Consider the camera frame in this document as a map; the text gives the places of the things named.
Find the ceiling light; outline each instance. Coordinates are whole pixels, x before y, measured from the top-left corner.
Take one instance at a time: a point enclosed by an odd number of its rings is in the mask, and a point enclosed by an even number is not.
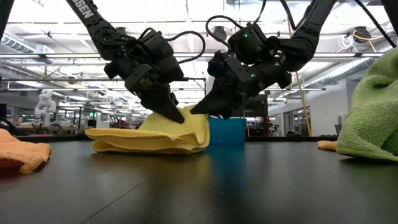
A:
[[[315,53],[314,57],[354,57],[354,53]]]
[[[64,96],[64,95],[59,94],[59,93],[57,93],[57,92],[53,92],[53,94],[54,94],[55,96]]]
[[[108,90],[107,88],[84,88],[84,89],[77,89],[78,91],[105,91]]]
[[[286,98],[268,98],[268,100],[287,100]]]
[[[112,108],[111,105],[98,105],[98,106],[100,106],[100,107],[102,107],[102,108]]]
[[[298,88],[294,88],[294,89],[290,89],[290,90],[300,91],[300,89],[298,89]],[[324,90],[326,90],[326,88],[302,88],[301,90],[303,90],[303,91],[324,91]]]
[[[38,54],[2,54],[0,58],[40,58]]]
[[[27,88],[21,88],[21,89],[6,89],[8,91],[39,91],[38,89],[27,89]]]
[[[74,89],[63,89],[63,88],[59,88],[59,89],[43,89],[43,90],[50,90],[50,91],[73,91]]]
[[[268,102],[269,105],[273,104],[286,104],[287,102]]]
[[[120,113],[131,113],[131,110],[118,110]]]
[[[61,107],[77,107],[79,109],[79,107],[83,107],[83,105],[63,105]]]
[[[380,57],[382,55],[383,53],[364,53],[362,54],[362,57]]]
[[[31,87],[43,87],[43,84],[40,84],[38,82],[32,82],[32,81],[16,81],[16,83],[31,86]]]
[[[112,102],[90,102],[90,104],[111,104]]]
[[[285,91],[285,90],[300,90],[298,88],[284,88],[284,89],[280,89],[280,88],[266,88],[264,89],[265,91]],[[323,91],[326,90],[326,88],[302,88],[303,91]]]
[[[87,98],[85,98],[83,96],[68,96],[68,97],[71,98],[71,99],[74,99],[74,100],[79,100],[79,101],[87,101],[87,100],[89,100],[89,99],[87,99]]]
[[[101,58],[99,54],[46,54],[47,58]]]

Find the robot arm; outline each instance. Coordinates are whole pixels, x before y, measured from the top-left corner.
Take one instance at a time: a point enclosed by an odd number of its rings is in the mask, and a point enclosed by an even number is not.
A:
[[[119,75],[124,86],[141,99],[141,105],[178,123],[184,117],[170,92],[170,82],[182,80],[183,72],[171,45],[160,32],[148,28],[138,38],[126,35],[103,19],[92,0],[67,0],[90,34],[98,53],[111,61],[105,73]]]
[[[289,72],[300,70],[312,59],[322,25],[335,2],[313,0],[305,19],[290,39],[267,38],[257,24],[250,23],[232,35],[228,43],[236,57],[215,53],[208,64],[208,73],[216,78],[215,84],[191,113],[222,115],[227,119],[244,100],[263,89],[274,83],[281,88],[291,84]]]

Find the blue bin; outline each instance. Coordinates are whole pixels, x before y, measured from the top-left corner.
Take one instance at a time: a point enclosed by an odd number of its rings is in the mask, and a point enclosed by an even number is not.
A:
[[[209,118],[210,145],[244,144],[246,119]]]

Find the green terry cloth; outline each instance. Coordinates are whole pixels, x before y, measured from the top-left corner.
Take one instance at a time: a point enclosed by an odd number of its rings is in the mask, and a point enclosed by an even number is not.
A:
[[[355,88],[336,151],[398,162],[398,49],[376,60]]]

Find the table surface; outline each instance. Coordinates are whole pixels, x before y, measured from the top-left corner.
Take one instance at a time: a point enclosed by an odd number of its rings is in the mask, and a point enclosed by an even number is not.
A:
[[[398,166],[314,142],[209,147],[187,156],[51,144],[34,174],[0,178],[0,223],[396,223]]]

